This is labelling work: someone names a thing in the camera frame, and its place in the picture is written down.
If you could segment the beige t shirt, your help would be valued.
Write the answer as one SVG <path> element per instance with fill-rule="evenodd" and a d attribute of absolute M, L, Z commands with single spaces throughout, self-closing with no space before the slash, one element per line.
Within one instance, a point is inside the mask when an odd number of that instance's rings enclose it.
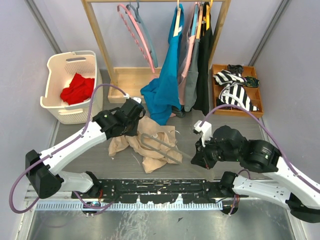
<path fill-rule="evenodd" d="M 154 120 L 148 116 L 144 116 L 138 123 L 137 135 L 136 136 L 118 136 L 112 138 L 109 147 L 108 155 L 113 157 L 116 153 L 125 150 L 127 147 L 133 148 L 133 150 L 143 157 L 142 166 L 145 173 L 150 174 L 153 171 L 163 167 L 165 164 L 177 164 L 168 159 L 167 157 L 155 152 L 141 143 L 141 134 L 152 135 L 160 141 L 175 147 L 177 144 L 176 139 L 176 129 L 171 125 L 159 125 Z M 165 146 L 160 146 L 159 143 L 155 141 L 147 142 L 158 150 L 163 150 L 167 152 L 168 155 L 181 161 L 183 157 L 174 153 L 172 150 L 167 149 Z"/>

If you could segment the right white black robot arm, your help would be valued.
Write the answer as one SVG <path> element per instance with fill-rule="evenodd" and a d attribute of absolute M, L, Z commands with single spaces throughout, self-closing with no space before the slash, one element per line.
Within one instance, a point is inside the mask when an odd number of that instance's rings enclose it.
<path fill-rule="evenodd" d="M 260 198 L 289 210 L 301 221 L 319 223 L 320 185 L 289 165 L 278 148 L 264 140 L 248 140 L 227 125 L 212 131 L 210 123 L 198 121 L 193 131 L 201 135 L 195 143 L 193 165 L 209 170 L 217 162 L 237 162 L 246 171 L 276 181 L 267 184 L 226 171 L 218 183 L 223 196 Z"/>

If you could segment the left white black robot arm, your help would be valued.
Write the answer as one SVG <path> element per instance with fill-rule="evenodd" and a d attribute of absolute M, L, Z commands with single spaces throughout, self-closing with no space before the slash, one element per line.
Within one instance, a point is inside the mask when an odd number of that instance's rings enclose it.
<path fill-rule="evenodd" d="M 25 166 L 35 167 L 26 176 L 40 199 L 57 192 L 78 192 L 97 198 L 102 184 L 91 171 L 66 172 L 64 167 L 90 148 L 115 137 L 137 135 L 138 123 L 146 114 L 139 97 L 126 99 L 121 107 L 100 111 L 81 130 L 59 144 L 40 153 L 31 150 L 25 156 Z"/>

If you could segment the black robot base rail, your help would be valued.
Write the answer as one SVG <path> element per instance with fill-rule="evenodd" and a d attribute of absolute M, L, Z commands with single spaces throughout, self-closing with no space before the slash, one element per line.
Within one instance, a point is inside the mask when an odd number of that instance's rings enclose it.
<path fill-rule="evenodd" d="M 225 196 L 217 181 L 205 179 L 100 179 L 93 193 L 72 193 L 82 199 L 84 212 L 97 213 L 105 205 L 109 209 L 137 210 L 219 210 L 234 214 L 240 197 Z"/>

